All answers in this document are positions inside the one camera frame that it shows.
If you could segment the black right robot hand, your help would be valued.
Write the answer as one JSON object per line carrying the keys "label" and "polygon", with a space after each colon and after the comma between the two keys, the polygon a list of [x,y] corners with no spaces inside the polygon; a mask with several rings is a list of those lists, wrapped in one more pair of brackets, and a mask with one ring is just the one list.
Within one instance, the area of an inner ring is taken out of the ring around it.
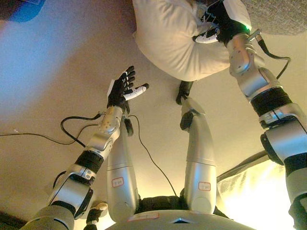
{"label": "black right robot hand", "polygon": [[220,42],[227,45],[236,35],[250,35],[252,29],[246,6],[241,0],[199,0],[201,21],[211,27],[193,37],[196,43]]}

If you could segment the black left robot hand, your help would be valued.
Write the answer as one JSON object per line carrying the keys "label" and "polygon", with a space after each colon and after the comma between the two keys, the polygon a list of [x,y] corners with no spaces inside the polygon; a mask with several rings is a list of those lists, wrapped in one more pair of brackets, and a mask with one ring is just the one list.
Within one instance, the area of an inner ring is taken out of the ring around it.
{"label": "black left robot hand", "polygon": [[134,66],[130,66],[118,79],[111,81],[107,93],[107,108],[117,106],[126,110],[129,100],[140,96],[149,89],[148,83],[134,88],[135,74]]}

